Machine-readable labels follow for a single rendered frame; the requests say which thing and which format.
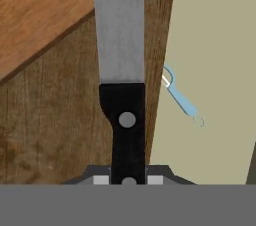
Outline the wooden cutting board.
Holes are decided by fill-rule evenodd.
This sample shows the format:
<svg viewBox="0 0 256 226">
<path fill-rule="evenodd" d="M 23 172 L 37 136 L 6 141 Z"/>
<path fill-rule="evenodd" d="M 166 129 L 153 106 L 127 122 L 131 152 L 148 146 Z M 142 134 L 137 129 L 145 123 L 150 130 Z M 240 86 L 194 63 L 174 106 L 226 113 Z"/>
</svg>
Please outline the wooden cutting board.
<svg viewBox="0 0 256 226">
<path fill-rule="evenodd" d="M 145 169 L 173 0 L 144 0 Z M 111 167 L 94 0 L 0 0 L 0 184 L 57 184 Z"/>
</svg>

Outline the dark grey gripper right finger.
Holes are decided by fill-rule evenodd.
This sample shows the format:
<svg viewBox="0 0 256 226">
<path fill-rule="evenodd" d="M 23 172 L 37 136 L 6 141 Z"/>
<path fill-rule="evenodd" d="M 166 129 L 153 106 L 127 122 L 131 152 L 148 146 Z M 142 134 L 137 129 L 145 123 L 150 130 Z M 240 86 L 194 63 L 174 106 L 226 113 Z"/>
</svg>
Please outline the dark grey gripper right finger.
<svg viewBox="0 0 256 226">
<path fill-rule="evenodd" d="M 193 185 L 193 182 L 175 175 L 168 165 L 148 165 L 145 173 L 148 185 Z"/>
</svg>

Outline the light blue peeler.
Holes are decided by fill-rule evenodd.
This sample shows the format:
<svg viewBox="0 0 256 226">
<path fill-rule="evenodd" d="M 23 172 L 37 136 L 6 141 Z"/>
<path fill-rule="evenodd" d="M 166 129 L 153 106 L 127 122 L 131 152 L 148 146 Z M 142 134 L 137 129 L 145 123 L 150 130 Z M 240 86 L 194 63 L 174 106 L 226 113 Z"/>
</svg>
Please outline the light blue peeler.
<svg viewBox="0 0 256 226">
<path fill-rule="evenodd" d="M 176 101 L 181 110 L 189 117 L 193 119 L 195 124 L 200 127 L 205 125 L 204 119 L 198 114 L 198 109 L 176 88 L 176 75 L 174 71 L 164 64 L 164 70 L 170 75 L 170 79 L 167 79 L 165 75 L 162 75 L 161 83 L 169 92 L 170 96 Z"/>
</svg>

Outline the black-handled kitchen knife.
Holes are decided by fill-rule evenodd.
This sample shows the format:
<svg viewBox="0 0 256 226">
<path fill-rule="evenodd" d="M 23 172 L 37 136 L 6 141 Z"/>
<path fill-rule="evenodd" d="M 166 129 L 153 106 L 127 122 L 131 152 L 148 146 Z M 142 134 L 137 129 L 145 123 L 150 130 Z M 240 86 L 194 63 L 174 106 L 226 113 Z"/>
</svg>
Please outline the black-handled kitchen knife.
<svg viewBox="0 0 256 226">
<path fill-rule="evenodd" d="M 144 0 L 94 0 L 101 108 L 113 131 L 111 182 L 145 176 Z"/>
</svg>

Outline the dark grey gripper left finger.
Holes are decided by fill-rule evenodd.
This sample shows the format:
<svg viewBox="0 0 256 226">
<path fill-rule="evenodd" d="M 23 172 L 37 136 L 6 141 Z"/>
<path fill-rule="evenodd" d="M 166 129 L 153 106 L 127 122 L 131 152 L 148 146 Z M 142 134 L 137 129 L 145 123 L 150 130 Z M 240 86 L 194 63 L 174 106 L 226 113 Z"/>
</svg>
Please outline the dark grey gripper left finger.
<svg viewBox="0 0 256 226">
<path fill-rule="evenodd" d="M 111 167 L 108 165 L 89 165 L 78 177 L 65 182 L 65 185 L 109 185 Z"/>
</svg>

